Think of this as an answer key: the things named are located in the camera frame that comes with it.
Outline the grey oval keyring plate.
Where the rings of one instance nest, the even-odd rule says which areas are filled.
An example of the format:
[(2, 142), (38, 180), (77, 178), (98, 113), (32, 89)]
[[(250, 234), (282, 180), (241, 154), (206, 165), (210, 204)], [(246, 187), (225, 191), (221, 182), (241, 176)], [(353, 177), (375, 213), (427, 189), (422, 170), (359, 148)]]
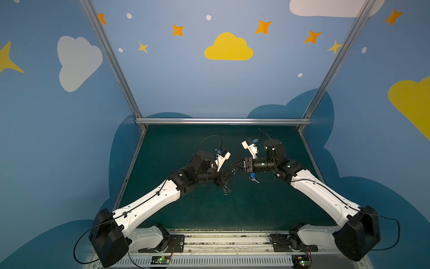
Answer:
[(228, 182), (234, 175), (235, 175), (234, 171), (224, 171), (222, 174), (221, 188), (225, 196), (227, 196), (231, 192), (231, 190), (228, 187)]

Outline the blue key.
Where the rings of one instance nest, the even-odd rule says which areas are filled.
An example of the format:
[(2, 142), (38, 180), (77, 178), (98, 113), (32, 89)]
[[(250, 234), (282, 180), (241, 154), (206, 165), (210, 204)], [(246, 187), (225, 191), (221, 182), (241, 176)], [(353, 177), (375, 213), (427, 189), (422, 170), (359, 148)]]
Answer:
[(250, 181), (252, 181), (252, 182), (255, 182), (255, 183), (260, 183), (256, 178), (255, 178), (255, 174), (254, 173), (251, 173), (250, 174), (250, 176), (249, 176), (249, 180)]

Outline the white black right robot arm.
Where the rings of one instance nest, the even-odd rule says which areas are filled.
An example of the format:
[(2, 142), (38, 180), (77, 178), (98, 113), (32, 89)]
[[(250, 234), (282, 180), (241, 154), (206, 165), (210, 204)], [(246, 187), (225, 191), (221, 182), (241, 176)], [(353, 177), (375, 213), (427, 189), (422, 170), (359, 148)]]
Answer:
[(281, 141), (266, 140), (264, 158), (258, 156), (257, 142), (247, 139), (241, 143), (250, 152), (249, 157), (241, 160), (242, 170), (249, 174), (271, 171), (306, 195), (335, 221), (334, 226), (296, 225), (287, 239), (290, 249), (301, 250), (311, 245), (327, 247), (358, 262), (381, 241), (378, 213), (374, 208), (361, 207), (336, 193), (311, 171), (289, 159)]

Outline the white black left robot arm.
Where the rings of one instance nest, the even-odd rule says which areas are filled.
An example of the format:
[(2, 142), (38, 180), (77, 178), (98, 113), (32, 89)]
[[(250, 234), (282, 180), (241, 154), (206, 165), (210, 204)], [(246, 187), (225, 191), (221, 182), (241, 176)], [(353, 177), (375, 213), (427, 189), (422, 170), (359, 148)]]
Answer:
[(185, 167), (172, 172), (148, 194), (113, 212), (105, 208), (97, 213), (87, 234), (101, 265), (110, 267), (136, 249), (165, 250), (170, 234), (163, 226), (154, 225), (137, 232), (138, 226), (196, 189), (200, 183), (213, 182), (222, 186), (227, 179), (222, 166), (230, 156), (230, 152), (223, 148), (215, 155), (199, 151)]

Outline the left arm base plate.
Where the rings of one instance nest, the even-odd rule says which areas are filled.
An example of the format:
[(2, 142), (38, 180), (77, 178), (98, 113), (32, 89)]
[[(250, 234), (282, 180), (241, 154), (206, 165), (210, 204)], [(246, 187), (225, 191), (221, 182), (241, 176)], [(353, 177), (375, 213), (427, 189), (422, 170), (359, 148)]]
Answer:
[(170, 253), (174, 250), (174, 253), (183, 253), (185, 247), (185, 235), (174, 234), (170, 236), (168, 243), (162, 243), (163, 248), (149, 249), (143, 248), (139, 249), (139, 253)]

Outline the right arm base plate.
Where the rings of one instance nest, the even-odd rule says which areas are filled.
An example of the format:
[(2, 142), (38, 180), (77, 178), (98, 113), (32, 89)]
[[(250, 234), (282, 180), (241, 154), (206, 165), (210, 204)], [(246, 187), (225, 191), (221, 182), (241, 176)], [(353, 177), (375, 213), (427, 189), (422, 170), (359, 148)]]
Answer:
[(317, 245), (305, 245), (297, 236), (290, 234), (272, 233), (269, 235), (275, 252), (317, 252)]

